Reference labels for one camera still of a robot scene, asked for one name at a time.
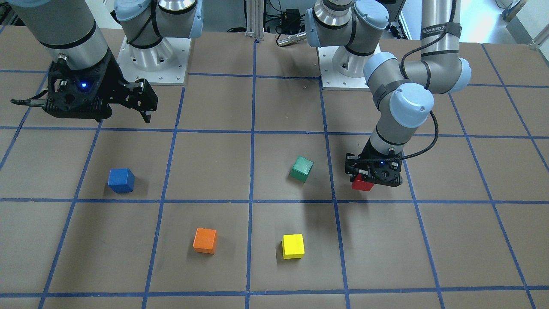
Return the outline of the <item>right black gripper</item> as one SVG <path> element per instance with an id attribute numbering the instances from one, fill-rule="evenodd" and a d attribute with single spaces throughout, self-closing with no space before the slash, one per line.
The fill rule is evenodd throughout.
<path id="1" fill-rule="evenodd" d="M 94 119 L 112 115 L 110 104 L 138 111 L 145 123 L 157 111 L 158 96 L 147 79 L 127 82 L 112 51 L 90 68 L 72 70 L 69 57 L 59 53 L 51 63 L 43 111 L 57 118 Z"/>

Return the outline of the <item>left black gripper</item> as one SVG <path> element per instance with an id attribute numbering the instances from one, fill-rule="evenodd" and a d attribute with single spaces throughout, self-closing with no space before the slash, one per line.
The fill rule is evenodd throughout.
<path id="1" fill-rule="evenodd" d="M 361 173 L 374 184 L 397 187 L 402 184 L 402 152 L 396 150 L 395 146 L 389 143 L 386 144 L 384 152 L 379 152 L 370 141 L 367 141 L 358 156 L 346 153 L 345 173 L 349 174 L 350 181 Z"/>

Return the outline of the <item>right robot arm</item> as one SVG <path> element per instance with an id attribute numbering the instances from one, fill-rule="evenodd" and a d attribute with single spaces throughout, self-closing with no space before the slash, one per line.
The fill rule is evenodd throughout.
<path id="1" fill-rule="evenodd" d="M 158 96 L 145 78 L 125 79 L 84 0 L 11 0 L 35 39 L 52 56 L 47 86 L 12 104 L 38 107 L 56 118 L 110 118 L 111 104 L 141 114 L 150 123 Z M 116 0 L 112 17 L 122 26 L 130 59 L 142 70 L 176 60 L 168 38 L 194 39 L 203 30 L 200 0 Z"/>

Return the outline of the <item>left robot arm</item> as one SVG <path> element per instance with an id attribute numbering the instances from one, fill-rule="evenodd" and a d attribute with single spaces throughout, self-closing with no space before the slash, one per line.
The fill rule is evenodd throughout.
<path id="1" fill-rule="evenodd" d="M 381 113 L 362 152 L 347 153 L 345 173 L 354 190 L 402 184 L 406 143 L 428 117 L 434 94 L 460 91 L 469 83 L 469 62 L 459 57 L 459 0 L 424 0 L 420 47 L 398 60 L 376 53 L 389 12 L 376 0 L 318 0 L 305 14 L 308 44 L 337 46 L 339 72 L 364 78 Z"/>

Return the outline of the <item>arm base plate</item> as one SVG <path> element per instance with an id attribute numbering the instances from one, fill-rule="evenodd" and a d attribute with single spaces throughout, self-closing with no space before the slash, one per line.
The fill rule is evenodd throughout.
<path id="1" fill-rule="evenodd" d="M 117 63 L 130 82 L 146 79 L 151 85 L 184 86 L 193 40 L 163 38 L 159 45 L 139 49 L 123 41 Z"/>
<path id="2" fill-rule="evenodd" d="M 324 90 L 369 90 L 363 68 L 372 55 L 353 55 L 343 46 L 320 47 L 317 53 Z"/>

